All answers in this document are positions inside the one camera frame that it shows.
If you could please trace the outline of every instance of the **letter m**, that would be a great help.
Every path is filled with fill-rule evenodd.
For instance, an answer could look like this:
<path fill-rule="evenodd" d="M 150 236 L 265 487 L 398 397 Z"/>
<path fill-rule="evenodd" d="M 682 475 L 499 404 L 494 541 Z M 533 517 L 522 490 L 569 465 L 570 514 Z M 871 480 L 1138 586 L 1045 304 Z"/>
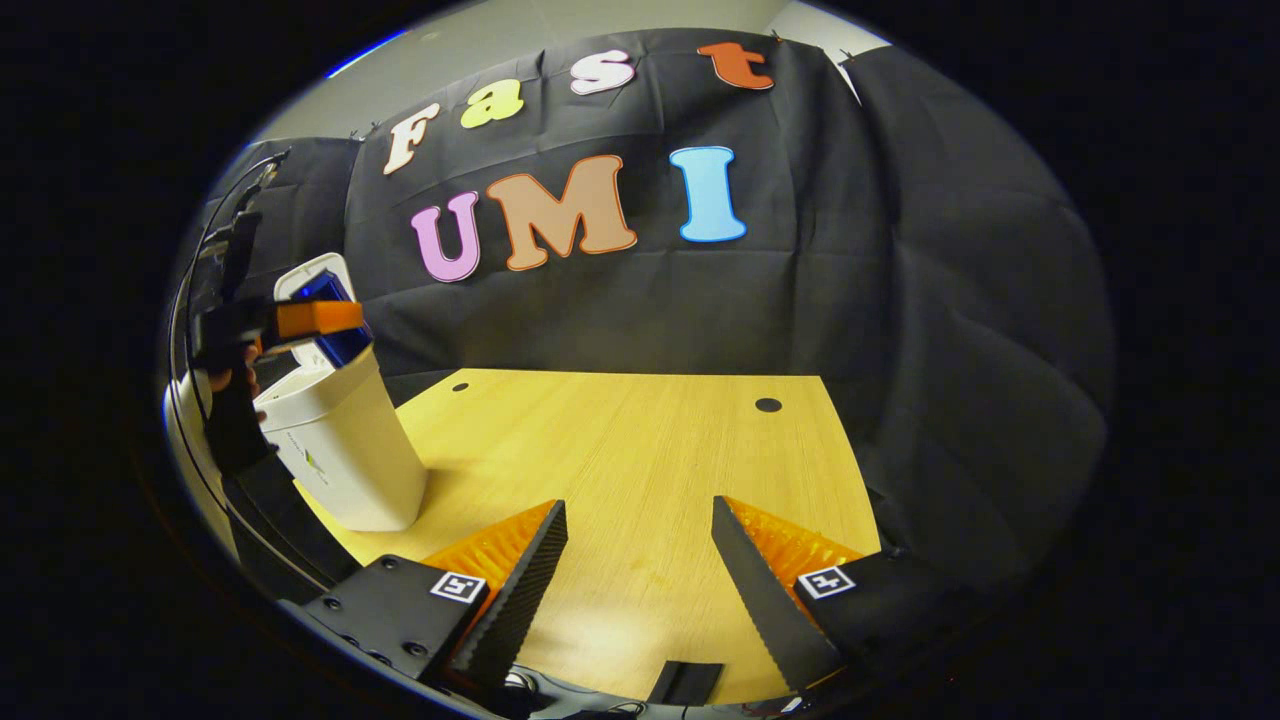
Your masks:
<path fill-rule="evenodd" d="M 502 178 L 485 192 L 502 205 L 511 238 L 512 270 L 529 270 L 547 261 L 547 251 L 538 246 L 534 233 L 561 258 L 573 251 L 577 225 L 582 223 L 582 252 L 591 255 L 626 250 L 636 243 L 636 233 L 627 227 L 618 200 L 617 155 L 595 155 L 579 160 L 568 172 L 564 193 L 559 200 L 547 192 L 526 173 Z"/>

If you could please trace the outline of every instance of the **white container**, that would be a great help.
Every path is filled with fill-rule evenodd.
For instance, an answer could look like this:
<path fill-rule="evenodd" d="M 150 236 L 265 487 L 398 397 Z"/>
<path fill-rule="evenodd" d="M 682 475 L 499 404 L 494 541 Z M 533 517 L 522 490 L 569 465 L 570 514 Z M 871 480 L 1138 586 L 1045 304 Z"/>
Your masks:
<path fill-rule="evenodd" d="M 355 300 L 347 264 L 330 252 L 285 273 L 275 299 L 287 300 L 323 270 Z M 339 525 L 348 530 L 403 530 L 417 520 L 426 469 L 396 416 L 372 345 L 334 369 L 314 342 L 294 347 L 301 365 L 253 401 L 266 413 L 262 434 Z"/>

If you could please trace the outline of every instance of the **person's hand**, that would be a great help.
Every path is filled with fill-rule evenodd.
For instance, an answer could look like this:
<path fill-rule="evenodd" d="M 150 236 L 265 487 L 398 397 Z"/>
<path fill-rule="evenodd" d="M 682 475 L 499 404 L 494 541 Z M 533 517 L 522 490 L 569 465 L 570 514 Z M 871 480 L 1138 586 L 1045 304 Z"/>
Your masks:
<path fill-rule="evenodd" d="M 257 387 L 257 373 L 253 372 L 253 361 L 257 360 L 260 355 L 257 346 L 251 345 L 244 348 L 244 366 L 248 368 L 248 395 L 250 397 L 257 397 L 262 388 Z M 232 384 L 232 372 L 223 370 L 216 375 L 209 375 L 209 387 L 214 392 L 221 392 Z M 266 419 L 266 413 L 259 411 L 257 421 L 261 423 Z"/>

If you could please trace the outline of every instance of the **white wall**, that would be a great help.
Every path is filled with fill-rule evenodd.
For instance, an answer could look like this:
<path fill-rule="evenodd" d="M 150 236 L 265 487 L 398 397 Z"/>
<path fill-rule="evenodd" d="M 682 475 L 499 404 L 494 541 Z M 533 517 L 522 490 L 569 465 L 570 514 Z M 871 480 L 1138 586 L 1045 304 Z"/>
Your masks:
<path fill-rule="evenodd" d="M 768 32 L 786 0 L 486 0 L 428 18 L 300 94 L 256 140 L 365 135 L 468 74 L 577 38 L 658 27 Z M 334 58 L 334 67 L 343 58 Z"/>
<path fill-rule="evenodd" d="M 820 4 L 813 3 L 787 3 L 785 8 L 769 22 L 769 28 L 777 31 L 781 37 L 790 37 L 806 45 L 817 45 L 827 51 L 832 63 L 845 61 L 845 50 L 850 55 L 858 55 L 883 47 L 887 41 L 867 32 L 865 29 L 845 20 L 837 14 L 819 9 Z M 849 82 L 845 70 L 840 70 L 841 77 Z"/>

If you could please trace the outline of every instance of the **pink letter u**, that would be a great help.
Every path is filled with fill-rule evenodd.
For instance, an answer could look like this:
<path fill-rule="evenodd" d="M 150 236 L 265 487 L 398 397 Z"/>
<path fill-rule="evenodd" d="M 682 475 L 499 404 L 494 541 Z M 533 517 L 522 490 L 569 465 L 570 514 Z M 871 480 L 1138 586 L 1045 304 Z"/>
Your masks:
<path fill-rule="evenodd" d="M 458 222 L 458 237 L 462 238 L 462 252 L 449 260 L 440 246 L 440 209 L 435 205 L 413 215 L 408 222 L 417 231 L 417 246 L 422 251 L 422 264 L 433 278 L 442 283 L 458 282 L 476 272 L 480 264 L 480 238 L 476 237 L 475 204 L 477 192 L 463 192 L 449 200 L 448 208 Z"/>

